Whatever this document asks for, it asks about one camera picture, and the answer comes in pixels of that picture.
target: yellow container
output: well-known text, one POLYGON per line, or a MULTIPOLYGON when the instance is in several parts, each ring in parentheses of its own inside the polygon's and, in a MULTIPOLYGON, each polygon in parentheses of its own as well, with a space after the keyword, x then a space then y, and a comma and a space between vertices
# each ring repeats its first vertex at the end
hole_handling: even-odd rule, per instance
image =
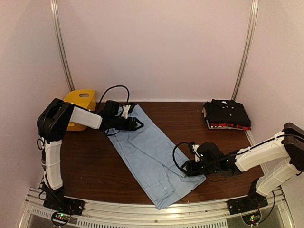
MULTIPOLYGON (((93 89, 74 90, 68 93, 63 100, 91 111, 96 108, 95 91, 93 89)), ((83 131, 84 129, 86 129, 86 126, 72 122, 67 127, 68 131, 83 131)))

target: metal frame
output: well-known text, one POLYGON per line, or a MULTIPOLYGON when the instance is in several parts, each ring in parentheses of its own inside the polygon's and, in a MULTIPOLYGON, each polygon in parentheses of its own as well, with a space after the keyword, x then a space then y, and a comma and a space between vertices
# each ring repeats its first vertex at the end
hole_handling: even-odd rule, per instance
POLYGON ((66 81, 67 81, 68 88, 70 91, 73 91, 73 90, 75 90, 75 87, 74 87, 73 80, 71 77, 70 68, 67 63, 66 51, 65 51, 65 48, 63 45, 63 39, 62 39, 62 33, 61 33, 61 27, 60 27, 59 15, 58 15, 58 9, 57 9, 57 0, 50 0, 50 5, 51 5, 55 34, 56 34, 56 39, 57 39, 62 67, 63 67, 64 73, 66 75, 66 79, 67 79, 66 81))
POLYGON ((256 24, 257 24, 256 22, 257 22, 257 13, 258 13, 258 2, 259 2, 259 0, 252 0, 244 52, 243 52, 241 64, 240 64, 240 67, 238 70, 237 81, 236 81, 236 84, 235 84, 235 87, 233 90, 231 100, 235 100, 238 95, 238 91, 239 91, 239 88, 240 88, 240 85, 241 85, 241 82, 242 82, 242 79, 244 76, 246 64, 247 64, 247 61, 249 58, 249 51, 250 51, 250 47, 252 44, 252 40, 253 40, 253 36, 255 33, 256 24))
MULTIPOLYGON (((24 203, 24 210, 20 217, 19 228, 28 227, 31 215, 48 219, 53 213, 51 209, 43 207, 43 201, 38 198, 40 192, 38 189, 29 189, 24 203)), ((294 228, 282 190, 277 188, 275 195, 276 205, 278 205, 280 209, 285 228, 294 228)), ((272 194, 268 196, 267 200, 269 203, 267 207, 272 207, 272 194)), ((225 228, 227 227, 225 226, 226 219, 240 216, 240 214, 233 216, 229 214, 227 199, 174 204, 163 210, 157 210, 152 204, 120 204, 93 200, 84 201, 83 215, 73 216, 70 220, 71 225, 75 227, 203 228, 203 225, 209 227, 209 224, 214 224, 215 228, 225 228)))

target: black clamp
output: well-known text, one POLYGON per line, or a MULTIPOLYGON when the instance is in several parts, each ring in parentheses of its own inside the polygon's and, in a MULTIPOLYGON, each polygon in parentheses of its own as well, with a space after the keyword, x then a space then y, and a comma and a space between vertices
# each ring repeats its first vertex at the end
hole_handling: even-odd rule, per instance
POLYGON ((195 162, 195 160, 187 160, 180 167, 181 171, 183 171, 188 177, 198 176, 198 175, 207 175, 205 170, 202 168, 202 162, 195 162))
MULTIPOLYGON (((131 113, 135 107, 134 103, 129 103, 130 108, 128 114, 131 113)), ((137 131, 142 128, 144 124, 138 120, 136 117, 122 117, 124 109, 119 114, 119 107, 122 106, 116 101, 106 101, 104 110, 101 112, 101 117, 103 118, 100 130, 106 131, 111 128, 124 131, 137 131)))

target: white wall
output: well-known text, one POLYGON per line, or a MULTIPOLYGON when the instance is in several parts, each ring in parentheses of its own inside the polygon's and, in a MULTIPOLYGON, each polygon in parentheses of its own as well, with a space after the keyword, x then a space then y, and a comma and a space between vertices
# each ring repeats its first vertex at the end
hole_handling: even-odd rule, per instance
MULTIPOLYGON (((76 88, 100 95, 124 84, 134 101, 230 98, 250 7, 248 0, 58 1, 76 88)), ((124 100, 125 92, 108 97, 124 100)))
MULTIPOLYGON (((304 129, 304 1, 260 1, 255 38, 237 97, 256 142, 293 122, 304 129)), ((276 162, 268 164, 273 168, 276 162)), ((304 175, 283 185, 297 228, 304 210, 304 175)))
POLYGON ((68 92, 49 2, 0 0, 0 226, 14 228, 42 176, 36 121, 68 92))

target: brown wooden surface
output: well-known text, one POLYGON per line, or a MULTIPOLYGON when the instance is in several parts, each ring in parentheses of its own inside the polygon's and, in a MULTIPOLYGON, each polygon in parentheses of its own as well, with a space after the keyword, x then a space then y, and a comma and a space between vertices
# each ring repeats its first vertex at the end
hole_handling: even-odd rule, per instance
MULTIPOLYGON (((154 123, 175 143, 214 142, 225 154, 248 147, 240 130, 208 130, 202 103, 140 103, 154 123)), ((183 152, 193 159, 186 147, 183 152)), ((104 132, 86 129, 67 132, 61 148, 61 170, 66 195, 118 203, 151 203, 104 132)), ((221 182, 206 180, 181 202, 199 202, 246 195, 250 183, 263 176, 260 167, 221 182)), ((209 176, 212 180, 223 177, 209 176)))

